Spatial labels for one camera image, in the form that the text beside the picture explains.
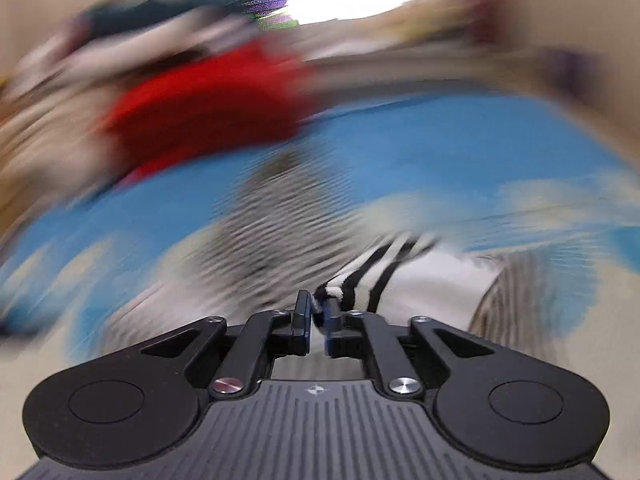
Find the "red cloth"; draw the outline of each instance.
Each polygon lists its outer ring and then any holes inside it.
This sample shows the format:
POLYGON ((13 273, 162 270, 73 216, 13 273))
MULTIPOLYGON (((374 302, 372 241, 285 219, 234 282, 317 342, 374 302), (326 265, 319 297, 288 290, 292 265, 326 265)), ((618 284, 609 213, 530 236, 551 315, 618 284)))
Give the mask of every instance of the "red cloth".
POLYGON ((129 91, 108 114, 107 131, 145 174, 207 153, 287 140, 310 110, 296 92, 302 75, 300 64, 268 57, 252 41, 129 91))

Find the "ribbed gray panel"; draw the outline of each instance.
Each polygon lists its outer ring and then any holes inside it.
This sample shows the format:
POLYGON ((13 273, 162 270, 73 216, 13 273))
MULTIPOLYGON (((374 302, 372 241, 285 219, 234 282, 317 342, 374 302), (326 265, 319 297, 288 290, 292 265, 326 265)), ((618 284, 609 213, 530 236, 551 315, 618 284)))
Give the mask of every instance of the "ribbed gray panel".
POLYGON ((43 459, 22 480, 597 480, 588 466, 501 471, 453 449, 414 402, 388 400, 370 381, 263 381, 219 402, 176 449, 115 471, 43 459), (323 391, 314 388, 320 386, 323 391))

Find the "bedsheet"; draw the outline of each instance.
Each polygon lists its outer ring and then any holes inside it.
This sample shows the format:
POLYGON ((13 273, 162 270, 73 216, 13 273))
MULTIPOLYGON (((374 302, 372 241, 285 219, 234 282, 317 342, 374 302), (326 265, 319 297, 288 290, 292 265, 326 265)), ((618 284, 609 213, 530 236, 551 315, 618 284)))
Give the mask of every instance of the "bedsheet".
MULTIPOLYGON (((296 142, 329 158, 348 182, 348 207, 372 232, 429 230, 463 251, 552 247, 558 269, 572 277, 548 320, 561 365, 610 403, 596 462, 615 479, 636 480, 640 178, 631 168, 545 102, 482 92, 334 108, 296 142)), ((179 266, 267 152, 212 156, 43 216, 0 268, 7 327, 51 329, 42 344, 58 357, 48 373, 91 357, 107 317, 179 266)), ((24 368, 20 359, 3 371, 24 368)), ((44 378, 37 370, 34 384, 44 378)), ((14 389, 8 402, 27 388, 14 389)), ((5 431, 19 431, 5 416, 5 431)), ((16 442, 9 449, 28 446, 24 437, 16 442)))

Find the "triangular cutout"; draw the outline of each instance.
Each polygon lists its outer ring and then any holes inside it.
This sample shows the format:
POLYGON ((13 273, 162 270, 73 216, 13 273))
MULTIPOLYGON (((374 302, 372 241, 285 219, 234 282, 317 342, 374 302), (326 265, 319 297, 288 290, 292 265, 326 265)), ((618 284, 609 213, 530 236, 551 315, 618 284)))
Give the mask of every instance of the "triangular cutout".
POLYGON ((491 355, 493 350, 471 341, 465 337, 456 335, 448 330, 437 328, 435 330, 437 336, 442 339, 442 342, 449 347, 449 349, 462 359, 468 359, 469 357, 480 357, 483 355, 491 355))
POLYGON ((155 345, 148 346, 142 349, 140 353, 172 359, 174 357, 178 357, 182 352, 184 352, 199 335, 200 330, 191 328, 184 332, 180 332, 169 339, 164 339, 155 345))

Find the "silver screw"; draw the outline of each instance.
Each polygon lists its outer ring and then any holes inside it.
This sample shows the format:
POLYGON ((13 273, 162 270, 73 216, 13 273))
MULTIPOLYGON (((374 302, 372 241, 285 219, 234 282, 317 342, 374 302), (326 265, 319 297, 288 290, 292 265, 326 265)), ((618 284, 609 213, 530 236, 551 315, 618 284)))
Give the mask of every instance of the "silver screw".
POLYGON ((398 377, 389 383, 389 389, 396 394, 414 394, 420 389, 420 383, 411 377, 398 377))
POLYGON ((236 394, 244 388, 244 383, 235 377, 222 377, 213 381, 212 386, 219 394, 236 394))

